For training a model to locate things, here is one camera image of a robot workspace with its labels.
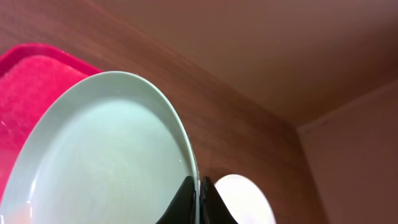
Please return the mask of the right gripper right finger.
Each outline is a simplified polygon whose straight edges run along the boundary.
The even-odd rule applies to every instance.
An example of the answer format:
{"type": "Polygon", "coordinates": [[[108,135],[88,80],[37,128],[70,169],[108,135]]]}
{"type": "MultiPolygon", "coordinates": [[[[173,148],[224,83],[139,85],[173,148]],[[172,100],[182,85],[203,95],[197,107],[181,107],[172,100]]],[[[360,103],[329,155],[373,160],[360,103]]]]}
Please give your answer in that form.
{"type": "Polygon", "coordinates": [[[207,176],[204,176],[200,187],[200,223],[238,224],[207,176]]]}

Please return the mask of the light blue plate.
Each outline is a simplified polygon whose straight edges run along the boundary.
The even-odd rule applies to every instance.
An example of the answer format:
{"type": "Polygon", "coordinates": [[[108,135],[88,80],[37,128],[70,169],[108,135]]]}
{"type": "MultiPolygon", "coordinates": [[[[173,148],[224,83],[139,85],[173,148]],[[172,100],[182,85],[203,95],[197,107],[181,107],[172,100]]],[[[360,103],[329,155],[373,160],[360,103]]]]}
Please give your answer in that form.
{"type": "Polygon", "coordinates": [[[73,85],[24,143],[2,223],[156,223],[198,168],[177,112],[151,82],[103,72],[73,85]]]}

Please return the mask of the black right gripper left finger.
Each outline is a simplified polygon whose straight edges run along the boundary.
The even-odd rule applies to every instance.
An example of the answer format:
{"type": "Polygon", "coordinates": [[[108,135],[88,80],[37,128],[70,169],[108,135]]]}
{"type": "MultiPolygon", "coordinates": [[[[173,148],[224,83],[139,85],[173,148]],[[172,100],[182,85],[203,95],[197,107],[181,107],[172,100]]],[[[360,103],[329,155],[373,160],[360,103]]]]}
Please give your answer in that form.
{"type": "Polygon", "coordinates": [[[196,197],[194,178],[186,176],[156,224],[194,224],[196,197]]]}

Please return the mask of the white plate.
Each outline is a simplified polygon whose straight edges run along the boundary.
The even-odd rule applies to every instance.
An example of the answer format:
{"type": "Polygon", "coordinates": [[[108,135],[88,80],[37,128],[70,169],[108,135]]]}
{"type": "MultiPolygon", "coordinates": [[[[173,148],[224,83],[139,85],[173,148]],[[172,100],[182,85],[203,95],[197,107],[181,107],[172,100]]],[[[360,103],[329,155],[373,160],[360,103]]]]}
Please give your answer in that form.
{"type": "Polygon", "coordinates": [[[215,188],[238,223],[276,224],[268,199],[247,177],[226,175],[216,181],[215,188]]]}

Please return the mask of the red plastic tray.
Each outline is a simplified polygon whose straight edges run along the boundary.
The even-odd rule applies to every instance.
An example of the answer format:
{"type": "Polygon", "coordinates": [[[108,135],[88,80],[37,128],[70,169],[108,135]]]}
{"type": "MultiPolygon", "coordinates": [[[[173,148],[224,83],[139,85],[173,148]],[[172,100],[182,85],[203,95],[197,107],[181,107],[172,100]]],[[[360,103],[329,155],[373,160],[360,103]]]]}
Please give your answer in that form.
{"type": "Polygon", "coordinates": [[[51,45],[21,44],[1,54],[1,190],[50,105],[71,86],[99,72],[51,45]]]}

